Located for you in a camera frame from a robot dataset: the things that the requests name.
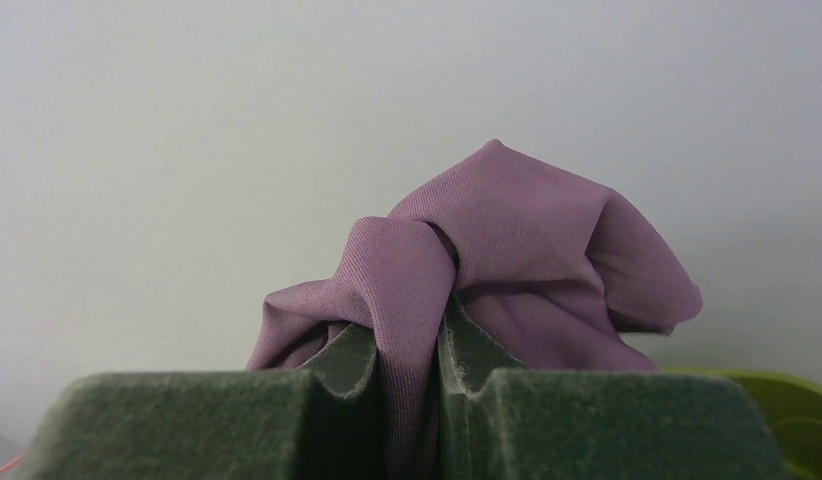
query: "purple cloth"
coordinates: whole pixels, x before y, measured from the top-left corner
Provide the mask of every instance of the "purple cloth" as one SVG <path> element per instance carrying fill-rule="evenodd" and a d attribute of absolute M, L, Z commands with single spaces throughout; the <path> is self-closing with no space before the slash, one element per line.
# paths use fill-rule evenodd
<path fill-rule="evenodd" d="M 654 369 L 612 321 L 670 333 L 702 307 L 673 252 L 620 194 L 493 140 L 387 218 L 356 222 L 332 278 L 269 294 L 247 368 L 296 367 L 347 322 L 372 328 L 386 468 L 427 478 L 437 444 L 427 381 L 452 291 L 530 368 Z"/>

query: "purple fabric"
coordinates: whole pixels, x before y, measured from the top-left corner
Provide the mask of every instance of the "purple fabric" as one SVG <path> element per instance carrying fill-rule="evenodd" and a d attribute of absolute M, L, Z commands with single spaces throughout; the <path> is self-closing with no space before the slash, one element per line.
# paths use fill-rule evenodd
<path fill-rule="evenodd" d="M 346 322 L 372 328 L 386 467 L 391 478 L 427 478 L 437 443 L 427 381 L 453 290 L 531 368 L 654 369 L 612 319 L 670 333 L 702 307 L 673 252 L 620 194 L 493 140 L 387 218 L 356 222 L 332 278 L 269 294 L 247 368 L 296 367 Z"/>

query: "felt surface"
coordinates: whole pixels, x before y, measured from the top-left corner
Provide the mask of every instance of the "felt surface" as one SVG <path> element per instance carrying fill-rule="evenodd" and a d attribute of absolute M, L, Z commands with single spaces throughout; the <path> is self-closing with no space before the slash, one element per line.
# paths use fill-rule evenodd
<path fill-rule="evenodd" d="M 741 385 L 755 400 L 798 478 L 822 480 L 822 385 L 785 373 L 665 367 L 663 371 L 718 375 Z"/>
<path fill-rule="evenodd" d="M 438 359 L 446 480 L 790 478 L 729 380 L 526 370 L 456 301 Z"/>
<path fill-rule="evenodd" d="M 620 194 L 494 140 L 387 218 L 359 220 L 332 278 L 268 295 L 248 368 L 299 365 L 345 322 L 372 328 L 385 464 L 393 478 L 427 478 L 437 439 L 429 374 L 453 289 L 532 368 L 652 370 L 617 328 L 669 333 L 702 306 L 670 248 Z"/>
<path fill-rule="evenodd" d="M 372 332 L 292 371 L 103 374 L 43 420 L 21 480 L 379 478 Z"/>

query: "twisted fabric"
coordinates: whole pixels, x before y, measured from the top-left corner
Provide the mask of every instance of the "twisted fabric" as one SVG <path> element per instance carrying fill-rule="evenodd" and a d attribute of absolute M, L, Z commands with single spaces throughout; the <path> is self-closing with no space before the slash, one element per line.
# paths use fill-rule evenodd
<path fill-rule="evenodd" d="M 670 333 L 702 308 L 673 252 L 620 194 L 498 140 L 352 227 L 334 276 L 266 297 L 248 369 L 293 368 L 347 322 L 375 333 L 391 478 L 429 478 L 428 390 L 456 291 L 483 330 L 530 368 L 651 370 L 615 325 Z"/>

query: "pink cord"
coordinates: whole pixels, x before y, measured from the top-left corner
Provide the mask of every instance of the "pink cord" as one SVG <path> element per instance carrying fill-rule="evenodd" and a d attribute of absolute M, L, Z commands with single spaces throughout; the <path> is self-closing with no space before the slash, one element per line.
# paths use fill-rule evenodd
<path fill-rule="evenodd" d="M 7 472 L 7 471 L 8 471 L 8 470 L 10 470 L 10 469 L 12 469 L 13 467 L 15 467 L 15 466 L 16 466 L 16 464 L 17 464 L 17 463 L 19 463 L 19 461 L 20 461 L 20 460 L 22 460 L 22 457 L 24 457 L 24 456 L 25 456 L 25 454 L 22 454 L 22 455 L 20 455 L 20 456 L 18 456 L 18 457 L 16 457 L 16 458 L 14 458 L 14 459 L 13 459 L 13 460 L 11 460 L 10 462 L 8 462 L 8 464 L 7 464 L 7 465 L 5 465 L 4 467 L 0 468 L 0 475 L 1 475 L 1 474 L 3 474 L 3 473 L 5 473 L 5 472 Z"/>

